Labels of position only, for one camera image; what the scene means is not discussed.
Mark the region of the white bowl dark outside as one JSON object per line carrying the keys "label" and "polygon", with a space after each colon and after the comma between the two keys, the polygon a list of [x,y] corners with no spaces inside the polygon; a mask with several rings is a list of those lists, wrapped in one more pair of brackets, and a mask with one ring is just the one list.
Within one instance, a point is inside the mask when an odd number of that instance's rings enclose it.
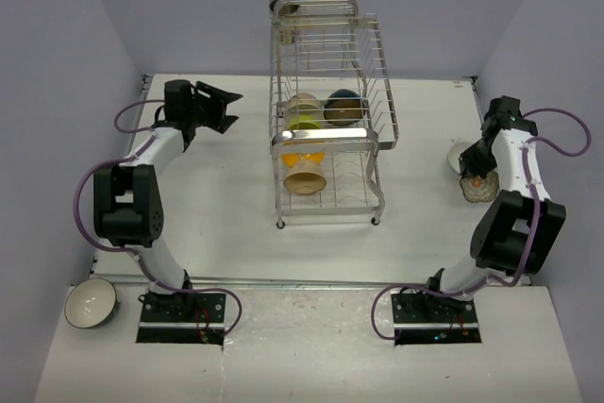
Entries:
{"label": "white bowl dark outside", "polygon": [[103,278],[91,278],[71,290],[63,312],[70,326],[90,329],[108,323],[119,308],[120,299],[116,287]]}

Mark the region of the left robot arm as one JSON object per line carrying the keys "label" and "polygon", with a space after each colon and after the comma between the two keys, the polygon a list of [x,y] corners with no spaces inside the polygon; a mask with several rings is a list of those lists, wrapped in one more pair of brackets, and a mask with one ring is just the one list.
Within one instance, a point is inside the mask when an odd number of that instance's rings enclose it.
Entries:
{"label": "left robot arm", "polygon": [[145,130],[147,141],[92,173],[95,235],[110,243],[110,252],[125,253],[136,262],[149,290],[165,294],[162,308],[177,321],[194,314],[196,298],[187,271],[162,239],[165,215],[158,176],[188,150],[199,128],[226,133],[238,120],[227,107],[242,97],[201,81],[166,82],[162,106]]}

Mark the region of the beige bowl lower front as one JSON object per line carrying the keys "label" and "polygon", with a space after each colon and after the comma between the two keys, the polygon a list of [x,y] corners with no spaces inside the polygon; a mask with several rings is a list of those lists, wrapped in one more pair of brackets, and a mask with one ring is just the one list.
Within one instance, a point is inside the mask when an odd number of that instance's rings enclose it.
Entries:
{"label": "beige bowl lower front", "polygon": [[321,192],[327,185],[327,179],[319,163],[299,160],[288,171],[283,185],[290,193],[310,195]]}

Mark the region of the aluminium table rail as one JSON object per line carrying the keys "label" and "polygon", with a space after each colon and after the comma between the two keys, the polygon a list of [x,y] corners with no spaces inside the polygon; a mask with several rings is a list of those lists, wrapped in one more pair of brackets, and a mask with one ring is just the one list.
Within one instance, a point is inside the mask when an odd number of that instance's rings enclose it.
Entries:
{"label": "aluminium table rail", "polygon": [[[95,258],[89,272],[90,277],[101,277],[112,283],[123,285],[146,285],[147,278],[140,272],[113,273],[100,271],[100,259]],[[308,279],[274,279],[242,277],[190,277],[195,287],[221,287],[237,289],[278,289],[278,290],[374,290],[393,285],[392,282],[378,281],[328,281]]]}

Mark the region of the lime green bowl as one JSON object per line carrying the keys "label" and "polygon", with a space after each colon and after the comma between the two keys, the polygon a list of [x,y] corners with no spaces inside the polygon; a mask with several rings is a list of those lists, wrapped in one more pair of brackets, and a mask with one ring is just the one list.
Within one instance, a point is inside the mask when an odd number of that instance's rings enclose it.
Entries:
{"label": "lime green bowl", "polygon": [[322,128],[322,123],[311,115],[297,114],[287,120],[291,130],[316,130]]}

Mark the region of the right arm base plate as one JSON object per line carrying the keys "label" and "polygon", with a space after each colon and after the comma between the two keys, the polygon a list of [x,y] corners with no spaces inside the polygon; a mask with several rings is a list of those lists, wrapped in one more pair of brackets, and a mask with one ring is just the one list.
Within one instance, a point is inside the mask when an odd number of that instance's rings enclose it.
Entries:
{"label": "right arm base plate", "polygon": [[391,292],[395,345],[480,344],[473,300],[434,297],[412,290]]}

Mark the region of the beige patterned bowl upper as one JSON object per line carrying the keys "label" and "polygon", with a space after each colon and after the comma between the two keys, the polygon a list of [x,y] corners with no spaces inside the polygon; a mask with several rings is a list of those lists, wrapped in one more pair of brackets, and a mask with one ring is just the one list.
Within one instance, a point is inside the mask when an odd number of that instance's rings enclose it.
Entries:
{"label": "beige patterned bowl upper", "polygon": [[321,111],[321,102],[314,95],[307,92],[295,94],[285,105],[285,113],[288,115],[315,115]]}

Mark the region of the stainless steel dish rack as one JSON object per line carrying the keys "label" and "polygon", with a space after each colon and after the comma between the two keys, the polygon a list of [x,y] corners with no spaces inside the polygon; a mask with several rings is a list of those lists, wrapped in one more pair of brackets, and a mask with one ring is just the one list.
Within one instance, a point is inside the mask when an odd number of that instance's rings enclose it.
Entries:
{"label": "stainless steel dish rack", "polygon": [[[395,148],[399,130],[393,91],[378,18],[361,13],[356,0],[280,0],[276,8],[299,10],[280,21],[291,30],[292,45],[282,45],[273,31],[271,11],[269,139],[275,187],[276,226],[294,217],[366,215],[380,223],[386,207],[380,186],[378,155]],[[327,98],[339,89],[365,102],[363,118],[353,126],[333,126],[324,118]],[[291,130],[286,102],[299,92],[314,95],[322,111],[312,115],[321,129]],[[283,153],[319,153],[327,179],[319,193],[290,193],[283,185],[288,168]]]}

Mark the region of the yellow orange bowl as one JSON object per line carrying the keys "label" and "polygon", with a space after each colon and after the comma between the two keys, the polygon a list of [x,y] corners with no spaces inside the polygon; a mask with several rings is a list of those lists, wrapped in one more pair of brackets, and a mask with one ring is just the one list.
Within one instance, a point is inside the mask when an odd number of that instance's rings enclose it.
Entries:
{"label": "yellow orange bowl", "polygon": [[283,153],[281,155],[281,159],[282,159],[283,163],[288,168],[294,167],[301,160],[309,160],[316,164],[320,164],[321,161],[324,159],[324,157],[325,157],[324,152],[311,153],[311,154],[309,154],[309,153]]}

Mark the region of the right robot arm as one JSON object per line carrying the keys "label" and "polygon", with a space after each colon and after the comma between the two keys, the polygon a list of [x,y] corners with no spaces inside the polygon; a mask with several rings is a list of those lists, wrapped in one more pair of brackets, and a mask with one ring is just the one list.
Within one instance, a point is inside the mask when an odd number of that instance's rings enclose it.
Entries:
{"label": "right robot arm", "polygon": [[489,283],[515,286],[537,274],[566,218],[541,179],[535,122],[520,110],[520,100],[501,96],[490,102],[480,138],[458,157],[460,187],[473,203],[487,202],[470,243],[468,258],[439,270],[428,280],[421,309],[441,321],[455,300],[469,300]]}

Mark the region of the beige scalloped bowl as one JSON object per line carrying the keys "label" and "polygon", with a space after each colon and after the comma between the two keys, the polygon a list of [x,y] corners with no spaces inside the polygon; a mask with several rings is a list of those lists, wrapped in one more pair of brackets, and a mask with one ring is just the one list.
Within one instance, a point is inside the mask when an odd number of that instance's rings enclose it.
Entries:
{"label": "beige scalloped bowl", "polygon": [[463,198],[469,203],[488,203],[495,200],[499,192],[498,173],[492,171],[486,177],[464,176],[460,179]]}

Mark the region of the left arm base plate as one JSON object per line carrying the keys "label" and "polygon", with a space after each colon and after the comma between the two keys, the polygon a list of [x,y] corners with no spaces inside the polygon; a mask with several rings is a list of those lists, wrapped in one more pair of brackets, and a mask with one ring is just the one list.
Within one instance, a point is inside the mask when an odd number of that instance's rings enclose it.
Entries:
{"label": "left arm base plate", "polygon": [[224,294],[146,293],[138,300],[142,310],[137,344],[224,345]]}

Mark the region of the steel perforated cutlery holder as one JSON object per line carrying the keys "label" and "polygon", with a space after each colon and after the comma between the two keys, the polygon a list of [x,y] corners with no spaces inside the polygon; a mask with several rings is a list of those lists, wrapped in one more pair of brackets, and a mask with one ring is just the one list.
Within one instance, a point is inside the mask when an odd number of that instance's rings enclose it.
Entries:
{"label": "steel perforated cutlery holder", "polygon": [[276,33],[278,42],[280,44],[292,45],[295,42],[293,32],[291,30],[282,30],[279,24],[283,18],[295,14],[299,10],[299,6],[296,4],[286,4],[276,8],[276,5],[279,1],[280,0],[269,0],[273,31]]}

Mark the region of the dark blue bowl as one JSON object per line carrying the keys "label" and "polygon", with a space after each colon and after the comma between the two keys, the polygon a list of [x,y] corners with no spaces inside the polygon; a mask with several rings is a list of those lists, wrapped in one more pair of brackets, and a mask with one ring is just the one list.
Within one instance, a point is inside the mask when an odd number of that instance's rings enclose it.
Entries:
{"label": "dark blue bowl", "polygon": [[323,113],[333,126],[353,126],[363,118],[365,102],[357,93],[339,89],[327,98]]}

